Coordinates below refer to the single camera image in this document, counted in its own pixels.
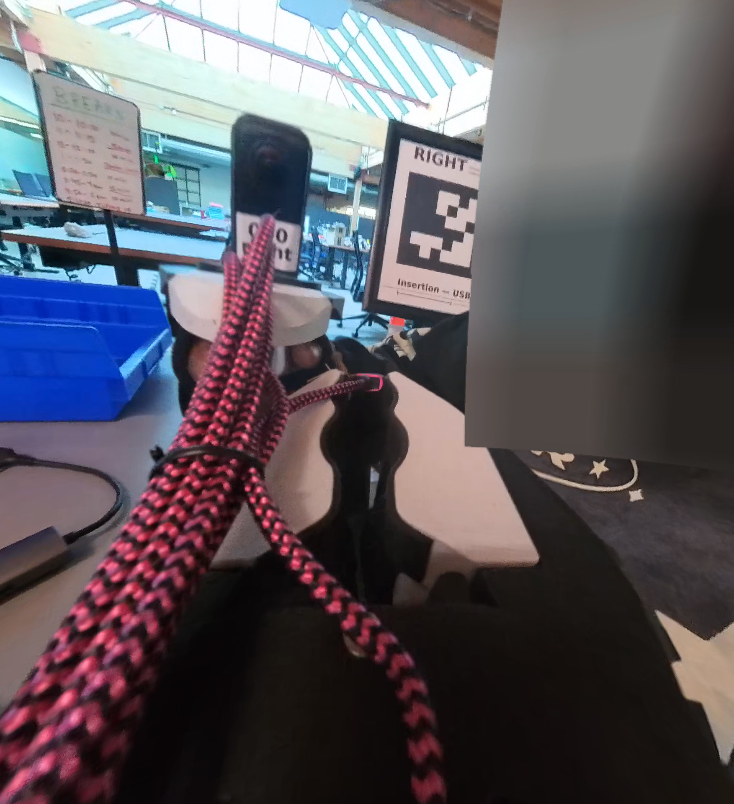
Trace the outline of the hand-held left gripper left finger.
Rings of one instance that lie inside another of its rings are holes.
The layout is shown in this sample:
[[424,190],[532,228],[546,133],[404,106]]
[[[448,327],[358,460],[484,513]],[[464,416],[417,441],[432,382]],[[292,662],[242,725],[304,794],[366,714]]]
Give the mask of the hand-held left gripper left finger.
[[[290,396],[324,391],[345,379],[344,374],[321,374]],[[356,393],[325,398],[289,415],[278,446],[265,470],[265,486],[289,528],[335,572],[345,569],[352,558],[343,480],[342,436],[348,403]],[[250,567],[271,554],[268,538],[261,532],[247,502],[212,559],[212,570],[232,571]]]

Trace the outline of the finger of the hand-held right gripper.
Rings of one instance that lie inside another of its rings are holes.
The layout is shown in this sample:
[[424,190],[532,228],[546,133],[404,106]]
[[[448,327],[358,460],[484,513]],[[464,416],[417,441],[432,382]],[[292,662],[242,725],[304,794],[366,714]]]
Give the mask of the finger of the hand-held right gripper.
[[224,276],[174,275],[167,284],[171,316],[190,335],[213,342],[221,327]]
[[271,345],[284,348],[324,336],[332,303],[317,289],[274,289],[271,297]]

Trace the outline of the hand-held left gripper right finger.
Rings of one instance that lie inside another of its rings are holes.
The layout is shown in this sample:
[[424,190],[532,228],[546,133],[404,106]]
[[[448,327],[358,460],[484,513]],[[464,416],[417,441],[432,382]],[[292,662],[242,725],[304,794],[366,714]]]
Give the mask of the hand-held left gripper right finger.
[[421,604],[444,576],[532,568],[540,554],[486,448],[464,443],[463,414],[390,372],[371,515],[376,579],[393,604]]

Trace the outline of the grey usb hub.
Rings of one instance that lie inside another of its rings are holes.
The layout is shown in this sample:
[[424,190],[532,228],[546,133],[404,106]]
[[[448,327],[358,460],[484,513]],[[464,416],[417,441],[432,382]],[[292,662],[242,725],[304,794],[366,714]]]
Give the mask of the grey usb hub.
[[69,559],[69,546],[54,528],[43,529],[1,548],[0,605],[60,571]]

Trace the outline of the person's right hand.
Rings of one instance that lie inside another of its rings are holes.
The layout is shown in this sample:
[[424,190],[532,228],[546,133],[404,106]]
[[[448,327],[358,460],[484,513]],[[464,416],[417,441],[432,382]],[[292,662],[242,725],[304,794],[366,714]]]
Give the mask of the person's right hand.
[[[187,369],[189,377],[197,381],[204,369],[210,352],[212,343],[208,340],[200,339],[188,350]],[[273,366],[274,372],[278,376],[288,376],[297,371],[304,371],[316,368],[322,361],[322,349],[316,343],[303,343],[290,347],[283,347],[277,352],[277,362]]]

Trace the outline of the long work table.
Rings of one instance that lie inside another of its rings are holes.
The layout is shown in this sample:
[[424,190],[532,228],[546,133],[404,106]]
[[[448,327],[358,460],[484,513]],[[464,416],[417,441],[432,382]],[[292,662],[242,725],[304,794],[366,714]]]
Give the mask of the long work table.
[[63,227],[24,227],[5,230],[4,240],[40,248],[41,256],[57,253],[67,265],[106,265],[120,286],[139,286],[139,270],[182,265],[220,272],[224,243],[208,237],[173,236],[115,227],[115,240],[105,225],[87,227],[84,238],[70,236]]

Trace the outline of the blue plastic bin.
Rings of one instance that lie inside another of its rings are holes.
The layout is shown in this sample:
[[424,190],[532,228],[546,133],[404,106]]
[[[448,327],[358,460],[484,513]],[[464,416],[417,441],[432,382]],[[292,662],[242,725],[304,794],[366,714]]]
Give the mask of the blue plastic bin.
[[115,420],[171,343],[154,290],[0,276],[0,423]]

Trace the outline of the large whiteboard with writing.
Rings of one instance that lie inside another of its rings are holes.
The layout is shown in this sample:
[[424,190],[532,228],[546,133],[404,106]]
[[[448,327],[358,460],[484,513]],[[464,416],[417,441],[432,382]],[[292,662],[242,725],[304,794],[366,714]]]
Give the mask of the large whiteboard with writing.
[[55,198],[68,206],[143,215],[138,107],[47,72],[31,78]]

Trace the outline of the black star printed shirt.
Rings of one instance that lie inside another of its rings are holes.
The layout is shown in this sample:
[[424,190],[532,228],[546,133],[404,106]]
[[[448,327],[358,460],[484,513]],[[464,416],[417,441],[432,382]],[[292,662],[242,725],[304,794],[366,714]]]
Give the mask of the black star printed shirt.
[[617,560],[713,750],[734,778],[734,474],[493,449],[559,497]]

